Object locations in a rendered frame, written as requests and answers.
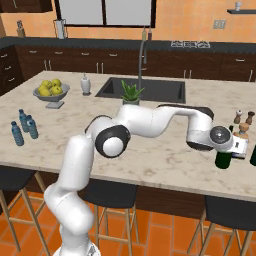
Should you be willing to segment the blue plastic water bottle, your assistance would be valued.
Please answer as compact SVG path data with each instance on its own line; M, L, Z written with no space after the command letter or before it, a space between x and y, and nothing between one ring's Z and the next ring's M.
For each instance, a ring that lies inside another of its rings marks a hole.
M23 109L19 109L19 120L20 120L23 131L25 133L29 132L29 128L28 128L28 125L27 125L27 116L24 113Z
M22 136L21 130L15 121L11 122L11 131L17 146L24 145L24 138Z
M35 120L32 118L31 115L27 116L27 125L28 125L28 130L30 133L30 136L32 139L37 139L39 134L37 131L37 126Z

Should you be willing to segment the light wooden mill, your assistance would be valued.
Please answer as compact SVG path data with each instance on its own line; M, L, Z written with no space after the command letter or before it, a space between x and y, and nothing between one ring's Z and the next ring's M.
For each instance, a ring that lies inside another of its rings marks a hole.
M234 132L233 135L240 137L242 139L249 139L247 131L249 130L249 125L247 123L240 123L239 124L239 131Z

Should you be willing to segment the grey fruit bowl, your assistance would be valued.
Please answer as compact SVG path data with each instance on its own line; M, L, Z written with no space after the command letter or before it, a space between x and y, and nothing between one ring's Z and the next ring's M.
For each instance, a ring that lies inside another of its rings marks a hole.
M59 109L63 104L63 98L66 96L66 94L68 93L70 86L67 84L63 84L61 86L63 92L61 94L57 94L57 95L52 95L52 96L41 96L40 93L38 92L38 89L35 88L33 90L33 95L36 96L38 99L40 99L41 101L46 101L47 108L52 108L52 109Z

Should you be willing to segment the white soap dispenser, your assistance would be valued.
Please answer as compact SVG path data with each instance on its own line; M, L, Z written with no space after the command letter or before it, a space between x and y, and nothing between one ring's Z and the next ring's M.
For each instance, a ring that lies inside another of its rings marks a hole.
M85 96L88 96L91 94L91 82L90 79L86 76L86 74L83 74L83 77L80 81L82 93Z

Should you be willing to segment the dark sink basin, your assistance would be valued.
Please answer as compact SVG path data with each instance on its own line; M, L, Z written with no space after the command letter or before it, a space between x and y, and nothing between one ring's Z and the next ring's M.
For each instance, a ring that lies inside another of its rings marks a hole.
M96 97L120 99L124 94L122 81L127 85L138 85L136 78L110 77L98 91ZM140 99L167 103L186 103L185 83L183 81L143 79Z

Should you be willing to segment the dark green glass bottle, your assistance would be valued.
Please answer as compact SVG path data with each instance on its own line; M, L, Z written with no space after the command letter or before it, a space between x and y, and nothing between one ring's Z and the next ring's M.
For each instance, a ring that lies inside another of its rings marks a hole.
M230 139L230 132L225 127L217 126L215 134L221 144ZM215 158L215 165L220 169L227 169L230 165L231 156L231 153L218 152Z
M256 166L256 144L255 144L255 147L253 149L253 152L252 152L252 155L250 158L250 164L253 166Z

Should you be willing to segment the black seat wooden bar stool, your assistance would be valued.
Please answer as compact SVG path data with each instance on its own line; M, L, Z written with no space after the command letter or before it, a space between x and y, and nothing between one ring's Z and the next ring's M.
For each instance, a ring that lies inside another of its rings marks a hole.
M82 193L82 199L94 206L94 233L96 245L99 240L119 242L128 246L132 252L132 229L135 229L136 242L139 242L138 221L136 214L137 185L91 179ZM109 235L108 215L123 215L126 220L127 238Z
M26 190L26 185L32 177L36 179L41 190L45 191L46 187L38 171L22 169L18 167L0 166L0 206L2 207L17 250L20 251L20 245L13 226L14 222L34 226L44 247L46 255L50 256L45 238L38 222L38 215L43 209L45 201L40 197L29 196ZM6 203L4 191L18 192L14 198L14 201L10 205L7 205ZM31 216L30 220L14 218L10 216L11 209L20 198L23 198L25 202L25 205Z
M213 232L218 231L230 235L223 256L228 256L234 238L237 239L240 256L246 256L252 235L256 232L256 202L208 195L204 196L204 202L205 208L187 253L201 234L199 256L204 256Z

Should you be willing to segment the green potted plant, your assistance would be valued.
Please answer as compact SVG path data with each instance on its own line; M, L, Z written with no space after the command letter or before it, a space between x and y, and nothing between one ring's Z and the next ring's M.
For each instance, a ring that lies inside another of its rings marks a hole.
M124 80L121 81L124 94L121 96L124 104L138 105L140 93L143 89L137 89L136 84L128 85Z

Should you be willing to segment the grey tall tap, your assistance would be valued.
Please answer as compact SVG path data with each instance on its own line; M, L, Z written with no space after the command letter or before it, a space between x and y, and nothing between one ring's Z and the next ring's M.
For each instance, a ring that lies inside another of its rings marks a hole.
M141 90L141 82L142 82L142 64L146 64L146 41L141 41L140 50L139 50L139 65L138 65L138 89Z

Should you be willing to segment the black framed window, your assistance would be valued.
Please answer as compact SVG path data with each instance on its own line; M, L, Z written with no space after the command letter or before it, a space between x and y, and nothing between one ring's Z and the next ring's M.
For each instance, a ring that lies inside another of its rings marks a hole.
M54 0L67 27L155 27L156 0Z

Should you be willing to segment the dark wall shelf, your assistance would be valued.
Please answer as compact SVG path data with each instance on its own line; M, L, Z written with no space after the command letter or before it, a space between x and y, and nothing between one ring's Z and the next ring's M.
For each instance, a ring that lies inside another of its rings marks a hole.
M227 9L227 12L232 15L256 15L256 9Z

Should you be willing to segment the dark brown cupboard run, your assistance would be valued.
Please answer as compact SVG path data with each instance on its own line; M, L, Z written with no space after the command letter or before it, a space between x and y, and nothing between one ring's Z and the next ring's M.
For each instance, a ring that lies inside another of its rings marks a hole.
M146 49L142 75L256 82L256 53ZM0 49L0 96L42 71L138 75L139 50L12 45Z

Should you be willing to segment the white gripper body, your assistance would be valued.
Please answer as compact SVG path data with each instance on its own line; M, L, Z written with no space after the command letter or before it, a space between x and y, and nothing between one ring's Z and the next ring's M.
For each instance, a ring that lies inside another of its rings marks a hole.
M245 159L246 153L247 153L247 148L244 148L242 153L232 153L232 157L238 158L238 159Z

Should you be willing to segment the dark brown wall cupboard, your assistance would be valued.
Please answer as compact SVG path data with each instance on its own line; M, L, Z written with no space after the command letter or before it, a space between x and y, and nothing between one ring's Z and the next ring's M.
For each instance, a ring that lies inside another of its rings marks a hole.
M0 13L44 13L52 11L51 0L0 0Z

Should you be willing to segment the wooden knife block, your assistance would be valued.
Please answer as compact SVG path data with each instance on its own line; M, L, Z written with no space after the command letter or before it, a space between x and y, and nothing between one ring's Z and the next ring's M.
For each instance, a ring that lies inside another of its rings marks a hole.
M18 34L18 37L20 38L26 37L25 30L21 20L17 20L17 34Z

